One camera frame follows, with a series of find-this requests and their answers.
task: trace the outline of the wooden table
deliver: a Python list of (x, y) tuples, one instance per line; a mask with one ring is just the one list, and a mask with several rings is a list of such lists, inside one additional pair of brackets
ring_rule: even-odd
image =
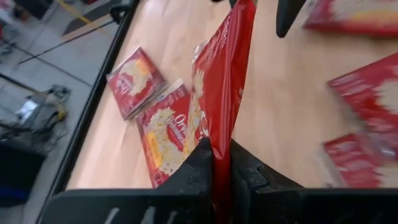
[[(257, 6), (246, 87), (234, 139), (263, 162), (306, 187), (322, 186), (316, 153), (348, 132), (325, 82), (398, 51), (394, 40), (323, 35), (300, 28), (304, 9), (285, 39), (275, 34), (277, 0)], [(190, 87), (194, 46), (209, 39), (229, 11), (223, 1), (140, 3), (118, 64), (140, 45), (169, 83)], [(112, 93), (103, 93), (68, 183), (69, 189), (151, 187), (135, 122), (125, 122)]]

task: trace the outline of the black cable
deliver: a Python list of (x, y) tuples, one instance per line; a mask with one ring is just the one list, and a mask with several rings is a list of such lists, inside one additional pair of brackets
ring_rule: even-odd
[(26, 90), (29, 90), (29, 91), (31, 91), (33, 93), (38, 93), (39, 92), (38, 90), (35, 90), (34, 88), (32, 88), (30, 86), (27, 86), (27, 85), (15, 80), (15, 79), (11, 78), (11, 77), (8, 77), (7, 75), (5, 75), (5, 74), (3, 74), (1, 72), (0, 72), (0, 78), (4, 79), (7, 82), (12, 83), (13, 85), (16, 85), (18, 87), (24, 88)]
[[(7, 43), (7, 44), (10, 44), (10, 42), (9, 42), (8, 40), (5, 40), (5, 39), (3, 39), (3, 38), (0, 38), (0, 40), (4, 41), (4, 42)], [(17, 45), (14, 45), (13, 47), (16, 48), (16, 49), (18, 49), (18, 50), (20, 50), (21, 52), (24, 52), (25, 54), (27, 54), (27, 55), (29, 55), (29, 56), (31, 56), (31, 57), (34, 56), (32, 53), (26, 51), (25, 49), (22, 49), (22, 48), (18, 47)], [(41, 62), (43, 62), (44, 64), (46, 64), (46, 65), (48, 65), (48, 66), (50, 66), (50, 67), (53, 67), (53, 68), (57, 69), (57, 70), (60, 71), (60, 72), (65, 73), (65, 74), (68, 75), (70, 78), (72, 78), (72, 79), (74, 79), (74, 80), (76, 80), (76, 81), (79, 81), (79, 82), (81, 82), (82, 84), (84, 84), (84, 85), (86, 85), (86, 86), (88, 86), (88, 87), (91, 87), (91, 85), (90, 85), (88, 82), (82, 80), (81, 78), (78, 78), (78, 77), (74, 76), (74, 74), (69, 73), (69, 72), (65, 71), (64, 69), (62, 69), (62, 68), (60, 68), (60, 67), (58, 67), (58, 66), (56, 66), (56, 65), (54, 65), (54, 64), (52, 64), (52, 63), (50, 63), (50, 62), (48, 62), (48, 61), (46, 61), (46, 60), (44, 60), (44, 59), (41, 59), (41, 58), (39, 58), (39, 57), (37, 57), (36, 59), (39, 60), (39, 61), (41, 61)]]
[(106, 22), (106, 23), (104, 23), (103, 25), (100, 25), (100, 26), (98, 26), (98, 27), (95, 28), (95, 29), (89, 30), (89, 31), (87, 31), (87, 32), (85, 32), (85, 33), (82, 33), (82, 34), (80, 34), (80, 35), (78, 35), (78, 36), (76, 36), (76, 37), (74, 37), (74, 38), (71, 38), (71, 39), (69, 39), (69, 40), (66, 40), (66, 41), (60, 43), (60, 44), (57, 44), (56, 46), (51, 47), (51, 48), (49, 48), (48, 50), (43, 51), (42, 53), (39, 53), (39, 54), (34, 55), (34, 56), (30, 57), (30, 58), (27, 58), (27, 59), (25, 59), (25, 60), (19, 62), (18, 65), (21, 65), (21, 64), (23, 64), (23, 63), (25, 63), (25, 62), (28, 62), (28, 61), (32, 60), (33, 58), (37, 58), (38, 56), (41, 56), (41, 55), (43, 55), (43, 54), (45, 54), (45, 53), (48, 53), (48, 52), (50, 52), (50, 51), (52, 51), (52, 50), (55, 50), (55, 49), (57, 49), (57, 48), (59, 48), (59, 47), (65, 45), (65, 44), (67, 44), (67, 43), (69, 43), (69, 42), (72, 42), (72, 41), (74, 41), (74, 40), (76, 40), (76, 39), (79, 39), (80, 37), (83, 37), (83, 36), (85, 36), (85, 35), (88, 35), (88, 34), (94, 32), (94, 31), (98, 30), (99, 28), (104, 28), (104, 27), (106, 27), (107, 25), (112, 24), (112, 23), (114, 23), (114, 21)]

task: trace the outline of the yellow label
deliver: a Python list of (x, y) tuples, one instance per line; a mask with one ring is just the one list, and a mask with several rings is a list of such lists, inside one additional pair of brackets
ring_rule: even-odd
[(152, 158), (155, 162), (156, 169), (159, 168), (163, 163), (163, 156), (159, 152), (159, 143), (156, 140), (156, 135), (153, 132), (147, 134), (147, 142), (149, 150), (152, 154)]
[(149, 69), (144, 59), (139, 58), (136, 60), (136, 66), (139, 70), (139, 74), (142, 76), (147, 76), (149, 74)]

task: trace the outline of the microwave popcorn package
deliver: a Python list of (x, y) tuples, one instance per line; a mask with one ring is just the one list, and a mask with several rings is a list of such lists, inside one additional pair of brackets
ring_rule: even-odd
[(347, 134), (323, 143), (322, 159), (333, 187), (398, 187), (398, 167), (372, 155), (374, 145), (365, 134)]
[(398, 36), (398, 0), (314, 0), (304, 28)]
[(153, 187), (163, 184), (184, 161), (189, 99), (182, 80), (177, 80), (136, 118)]
[(218, 223), (229, 218), (229, 143), (246, 79), (255, 12), (252, 0), (238, 0), (192, 66), (183, 153), (186, 158), (201, 138), (210, 138), (216, 192), (212, 201)]
[(342, 77), (328, 86), (362, 121), (364, 130), (386, 161), (398, 158), (398, 54)]
[(123, 119), (135, 116), (165, 86), (163, 76), (140, 47), (107, 80)]

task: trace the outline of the red popcorn bag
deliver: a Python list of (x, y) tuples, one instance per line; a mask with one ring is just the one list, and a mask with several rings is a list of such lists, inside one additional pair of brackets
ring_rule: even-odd
[(398, 35), (397, 0), (317, 0), (304, 28), (351, 34)]
[(192, 68), (184, 157), (201, 138), (210, 138), (217, 223), (227, 223), (230, 215), (229, 144), (246, 79), (255, 12), (252, 0), (238, 0)]
[(177, 80), (136, 120), (153, 187), (163, 184), (182, 164), (187, 135), (189, 93)]
[(398, 54), (328, 82), (387, 161), (398, 159)]
[(323, 143), (324, 161), (334, 187), (397, 187), (398, 167), (381, 164), (373, 157), (373, 144), (366, 135), (348, 134)]
[(107, 80), (123, 119), (135, 116), (165, 86), (163, 76), (140, 47)]

